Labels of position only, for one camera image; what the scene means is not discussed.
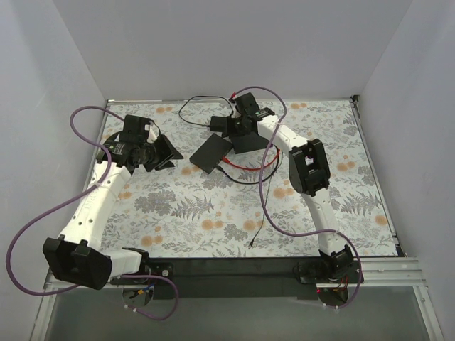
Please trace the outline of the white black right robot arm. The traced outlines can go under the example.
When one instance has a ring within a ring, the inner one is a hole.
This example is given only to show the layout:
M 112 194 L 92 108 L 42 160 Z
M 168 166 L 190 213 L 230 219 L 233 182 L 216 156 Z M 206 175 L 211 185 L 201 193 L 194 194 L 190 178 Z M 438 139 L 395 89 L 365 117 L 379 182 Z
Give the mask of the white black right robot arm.
M 331 204 L 329 182 L 331 172 L 323 143 L 308 140 L 282 123 L 271 109 L 261 109 L 252 93 L 232 94 L 239 117 L 230 125 L 239 134 L 255 133 L 267 140 L 267 147 L 276 146 L 287 155 L 289 181 L 294 191 L 300 194 L 309 209 L 315 230 L 291 233 L 273 223 L 266 208 L 263 190 L 259 191 L 262 208 L 270 225 L 289 237 L 318 237 L 318 251 L 324 268 L 323 276 L 335 280 L 346 276 L 353 265 L 353 250 L 346 237 L 336 229 L 338 226 Z

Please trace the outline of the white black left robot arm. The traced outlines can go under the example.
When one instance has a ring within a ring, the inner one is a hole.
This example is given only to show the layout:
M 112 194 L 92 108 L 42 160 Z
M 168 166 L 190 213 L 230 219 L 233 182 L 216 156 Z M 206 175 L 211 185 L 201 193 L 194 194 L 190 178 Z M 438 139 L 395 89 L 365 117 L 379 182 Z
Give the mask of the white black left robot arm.
M 173 167 L 183 156 L 154 121 L 127 115 L 123 128 L 97 152 L 90 193 L 83 196 L 73 217 L 57 238 L 47 238 L 43 253 L 54 277 L 100 290 L 112 278 L 148 274 L 146 251 L 123 247 L 103 254 L 102 235 L 116 201 L 137 168 L 147 172 Z

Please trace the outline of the black network switch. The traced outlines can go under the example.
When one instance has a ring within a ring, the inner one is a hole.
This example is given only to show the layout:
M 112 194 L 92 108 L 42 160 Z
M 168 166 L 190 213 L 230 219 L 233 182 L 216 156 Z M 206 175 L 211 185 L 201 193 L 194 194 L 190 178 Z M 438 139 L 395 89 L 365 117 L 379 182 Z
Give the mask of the black network switch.
M 210 174 L 232 148 L 233 144 L 230 141 L 217 134 L 212 134 L 189 160 L 194 166 Z

